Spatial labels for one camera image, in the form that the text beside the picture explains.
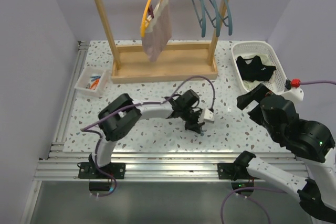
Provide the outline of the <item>black underwear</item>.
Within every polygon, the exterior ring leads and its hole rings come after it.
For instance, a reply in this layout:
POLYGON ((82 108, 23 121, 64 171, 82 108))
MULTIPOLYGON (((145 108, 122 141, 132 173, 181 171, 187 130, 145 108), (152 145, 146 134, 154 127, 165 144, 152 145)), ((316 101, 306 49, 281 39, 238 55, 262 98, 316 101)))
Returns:
POLYGON ((236 65, 243 81, 269 81, 276 71, 275 66, 264 65, 259 56, 250 59, 239 56, 236 65))

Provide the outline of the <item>orange clothespin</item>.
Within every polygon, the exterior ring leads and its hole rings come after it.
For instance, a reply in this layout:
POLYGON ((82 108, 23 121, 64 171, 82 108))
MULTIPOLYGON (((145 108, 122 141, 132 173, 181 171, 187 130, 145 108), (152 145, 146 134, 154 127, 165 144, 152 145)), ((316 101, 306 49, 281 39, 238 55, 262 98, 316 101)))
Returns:
POLYGON ((100 79, 95 80, 95 81, 91 84, 90 89, 91 89, 91 90, 95 90, 96 87, 98 86, 99 81, 100 81, 100 79))

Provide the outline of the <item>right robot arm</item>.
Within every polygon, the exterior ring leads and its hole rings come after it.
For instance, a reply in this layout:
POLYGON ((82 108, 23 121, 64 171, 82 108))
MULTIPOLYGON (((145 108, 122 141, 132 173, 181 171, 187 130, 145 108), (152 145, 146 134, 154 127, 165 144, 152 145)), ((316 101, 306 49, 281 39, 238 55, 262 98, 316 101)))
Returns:
POLYGON ((271 139, 291 151, 308 167, 312 178, 293 175, 244 151, 234 161, 233 180, 247 176, 262 179, 291 195, 310 216, 335 223, 335 140, 331 131, 317 121, 301 119, 292 101, 263 84, 237 97, 252 121, 264 127, 271 139))

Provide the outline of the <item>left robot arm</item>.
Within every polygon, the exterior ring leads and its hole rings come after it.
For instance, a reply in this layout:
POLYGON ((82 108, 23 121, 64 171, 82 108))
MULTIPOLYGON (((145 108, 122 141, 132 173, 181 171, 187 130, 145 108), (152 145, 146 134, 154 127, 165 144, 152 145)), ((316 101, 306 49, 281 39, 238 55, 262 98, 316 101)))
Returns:
POLYGON ((99 141, 89 156, 90 171, 97 178, 107 176, 117 141, 126 137, 140 120, 180 118, 185 122, 186 130, 202 133, 205 124, 203 109, 193 107, 199 101, 192 89, 182 95, 165 97, 163 101, 141 101, 132 99, 127 93, 120 95, 98 114, 98 122, 82 129, 99 135, 99 141))

